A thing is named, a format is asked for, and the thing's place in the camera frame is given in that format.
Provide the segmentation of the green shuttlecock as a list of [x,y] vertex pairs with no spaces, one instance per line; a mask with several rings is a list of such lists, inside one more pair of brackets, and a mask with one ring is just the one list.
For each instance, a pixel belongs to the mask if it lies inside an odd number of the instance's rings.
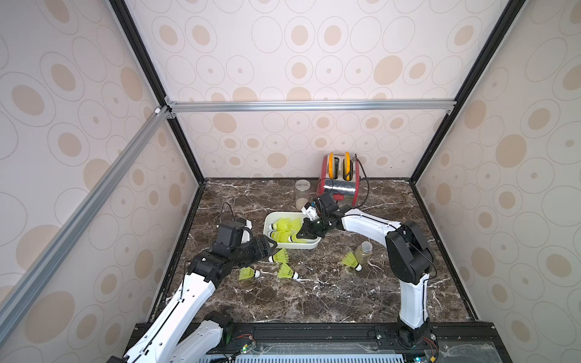
[[279,219],[278,221],[272,223],[270,228],[272,231],[290,231],[288,224],[291,220],[292,219],[290,218]]
[[359,261],[357,260],[354,252],[352,251],[350,251],[343,257],[343,259],[341,260],[341,264],[351,269],[354,269],[357,272],[361,271],[363,268]]
[[285,244],[285,243],[292,243],[292,231],[272,231],[270,233],[270,237],[274,240],[277,244]]
[[246,281],[254,278],[259,278],[260,275],[261,275],[260,270],[252,269],[251,267],[245,267],[240,269],[238,279],[239,281]]
[[298,280],[300,278],[299,274],[295,272],[287,263],[282,263],[280,265],[277,277],[280,279],[293,279],[293,280]]
[[296,234],[291,234],[288,238],[288,242],[292,244],[308,244],[310,243],[307,239],[299,238]]
[[303,225],[302,219],[292,219],[288,224],[290,230],[293,233],[298,233],[298,231],[301,230],[302,225]]
[[278,264],[288,264],[289,263],[289,255],[286,249],[282,248],[274,255],[268,258],[270,263],[278,263]]

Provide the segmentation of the white plastic storage box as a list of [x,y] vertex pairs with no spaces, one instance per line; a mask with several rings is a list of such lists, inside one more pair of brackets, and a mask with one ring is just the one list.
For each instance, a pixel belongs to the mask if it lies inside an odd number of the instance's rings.
[[302,213],[273,212],[266,216],[263,234],[274,240],[279,248],[312,250],[319,245],[321,238],[298,238],[297,233],[303,223]]

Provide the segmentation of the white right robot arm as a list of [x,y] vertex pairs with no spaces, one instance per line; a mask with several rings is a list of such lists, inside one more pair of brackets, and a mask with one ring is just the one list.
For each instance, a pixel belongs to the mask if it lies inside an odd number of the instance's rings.
[[358,209],[323,212],[302,208],[306,216],[299,239],[325,237],[332,229],[361,234],[387,248],[390,268],[399,279],[400,310],[397,336],[401,346],[413,348],[429,330],[428,280],[434,271],[434,253],[422,229],[413,221],[394,222]]

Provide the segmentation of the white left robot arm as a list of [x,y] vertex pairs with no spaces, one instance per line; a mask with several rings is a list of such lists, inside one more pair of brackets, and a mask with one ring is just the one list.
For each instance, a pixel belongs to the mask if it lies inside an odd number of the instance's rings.
[[183,283],[166,308],[141,339],[122,358],[109,362],[197,362],[223,341],[228,319],[218,316],[203,321],[195,332],[182,336],[201,307],[233,269],[248,267],[273,254],[277,243],[260,235],[234,247],[199,253]]

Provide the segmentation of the clear jar with white lid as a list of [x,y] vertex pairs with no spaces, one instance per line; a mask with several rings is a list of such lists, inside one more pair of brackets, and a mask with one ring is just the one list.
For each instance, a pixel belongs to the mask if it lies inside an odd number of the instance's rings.
[[311,183],[309,180],[300,179],[294,184],[295,207],[301,211],[306,204],[311,201],[310,197]]

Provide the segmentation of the small jar with grey lid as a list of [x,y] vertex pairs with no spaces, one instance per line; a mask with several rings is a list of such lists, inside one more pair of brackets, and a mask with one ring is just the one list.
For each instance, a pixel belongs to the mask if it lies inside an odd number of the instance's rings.
[[365,266],[369,263],[369,258],[373,252],[373,245],[371,242],[362,242],[355,251],[355,257],[361,266]]

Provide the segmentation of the red silver toaster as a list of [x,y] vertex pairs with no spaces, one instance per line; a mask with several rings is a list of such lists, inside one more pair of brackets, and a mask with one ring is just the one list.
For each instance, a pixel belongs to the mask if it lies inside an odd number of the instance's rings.
[[360,167],[354,154],[330,153],[322,161],[317,195],[328,192],[340,204],[355,207],[360,181]]

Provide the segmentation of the silver aluminium crossbar back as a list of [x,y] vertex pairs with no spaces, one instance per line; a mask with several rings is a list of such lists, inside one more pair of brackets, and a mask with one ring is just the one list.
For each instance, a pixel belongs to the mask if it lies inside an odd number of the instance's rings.
[[186,112],[302,112],[336,110],[452,110],[453,99],[396,99],[396,100],[340,100],[340,101],[222,101],[177,102],[169,106],[175,113]]

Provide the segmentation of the silver aluminium crossbar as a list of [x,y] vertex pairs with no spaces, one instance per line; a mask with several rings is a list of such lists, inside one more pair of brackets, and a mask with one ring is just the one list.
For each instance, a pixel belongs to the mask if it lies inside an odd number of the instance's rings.
[[105,201],[168,116],[169,107],[167,106],[155,110],[68,221],[57,231],[11,294],[7,296],[1,306],[1,344],[5,344],[12,335],[97,212],[101,210]]
[[186,112],[302,112],[336,110],[452,110],[453,99],[396,99],[396,100],[340,100],[340,101],[222,101],[177,102],[169,106],[175,113]]

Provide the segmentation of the silver aluminium crossbar left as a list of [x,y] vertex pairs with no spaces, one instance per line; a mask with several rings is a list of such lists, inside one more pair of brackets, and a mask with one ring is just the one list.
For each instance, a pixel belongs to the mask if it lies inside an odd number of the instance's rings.
[[167,106],[155,110],[68,221],[57,231],[11,294],[7,296],[1,306],[1,344],[5,344],[12,335],[97,212],[101,210],[105,201],[168,116],[169,107]]

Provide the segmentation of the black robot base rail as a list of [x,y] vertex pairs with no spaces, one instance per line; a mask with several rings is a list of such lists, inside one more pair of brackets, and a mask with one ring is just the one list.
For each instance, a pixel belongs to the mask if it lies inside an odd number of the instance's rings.
[[490,322],[425,322],[410,329],[387,324],[234,323],[212,312],[200,324],[178,327],[157,320],[138,324],[128,350],[111,362],[196,362],[210,353],[217,362],[251,358],[273,360],[299,356],[305,362],[329,362],[339,352],[363,354],[370,362],[393,353],[402,362],[509,362],[511,359]]

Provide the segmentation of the black corner frame post left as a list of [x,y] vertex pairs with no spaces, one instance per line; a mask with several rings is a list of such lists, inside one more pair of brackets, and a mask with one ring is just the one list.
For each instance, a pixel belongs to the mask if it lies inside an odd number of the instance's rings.
[[[154,63],[151,60],[148,50],[145,47],[136,23],[130,14],[130,7],[123,0],[110,0],[109,4],[113,9],[113,13],[115,13],[115,16],[119,21],[123,32],[125,33],[127,41],[130,44],[134,55],[136,56],[139,66],[142,68],[142,71],[145,74],[148,85],[154,93],[154,97],[157,99],[158,104],[160,106],[167,106],[170,110],[172,110],[172,107],[169,106],[166,101],[167,94],[162,85],[160,77],[155,70]],[[202,174],[201,168],[198,165],[198,162],[195,159],[192,148],[186,139],[184,130],[181,127],[177,116],[171,116],[169,118],[169,126],[185,156],[188,165],[190,166],[190,169],[194,174],[196,181],[200,185],[204,184],[205,178]]]

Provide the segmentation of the black corner frame post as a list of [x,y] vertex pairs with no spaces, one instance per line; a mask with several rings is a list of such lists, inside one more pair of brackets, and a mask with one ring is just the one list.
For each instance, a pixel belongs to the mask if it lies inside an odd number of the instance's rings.
[[[169,106],[166,101],[167,94],[162,85],[160,77],[155,70],[154,63],[151,60],[148,50],[145,47],[136,23],[130,14],[130,7],[123,0],[110,0],[109,4],[113,9],[113,13],[115,13],[115,16],[119,21],[123,32],[125,33],[127,41],[130,44],[134,55],[136,56],[139,66],[142,68],[142,71],[145,74],[148,85],[154,93],[154,97],[157,99],[158,104],[160,106],[167,106],[170,110],[172,110],[172,107]],[[190,169],[194,174],[196,181],[200,185],[204,184],[205,178],[202,174],[201,168],[198,165],[198,162],[195,159],[192,148],[186,139],[184,130],[181,127],[177,116],[171,116],[169,118],[169,126],[185,156],[188,165],[190,166]]]
[[455,97],[456,103],[454,108],[443,118],[443,121],[439,125],[434,137],[431,139],[427,150],[424,152],[418,166],[415,168],[415,171],[410,178],[411,186],[416,186],[419,182],[419,179],[422,177],[422,174],[424,173],[425,169],[427,169],[431,159],[436,154],[441,142],[459,115],[464,104],[471,96],[484,71],[490,65],[493,56],[499,50],[503,39],[505,39],[505,36],[511,29],[512,24],[515,22],[515,19],[525,4],[525,0],[508,1],[500,18],[494,25],[490,35],[484,43],[481,52],[476,58],[472,68],[470,69],[466,80],[459,89],[458,94]]

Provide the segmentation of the black corner frame post right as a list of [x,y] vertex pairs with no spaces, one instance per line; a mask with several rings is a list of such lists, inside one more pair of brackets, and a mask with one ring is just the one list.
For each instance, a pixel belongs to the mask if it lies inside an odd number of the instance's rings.
[[427,169],[431,159],[436,154],[441,142],[459,115],[464,104],[471,96],[484,71],[490,65],[493,56],[499,50],[503,39],[505,39],[505,36],[511,29],[512,24],[515,22],[515,19],[525,4],[525,0],[508,1],[500,18],[494,25],[490,35],[484,43],[481,52],[476,58],[472,68],[470,69],[466,80],[459,89],[458,94],[455,97],[456,103],[454,108],[443,118],[443,121],[439,125],[434,137],[431,139],[427,150],[424,152],[418,166],[415,168],[415,171],[410,178],[411,186],[416,186],[419,182],[419,179],[422,177],[422,174],[424,173],[425,169]]

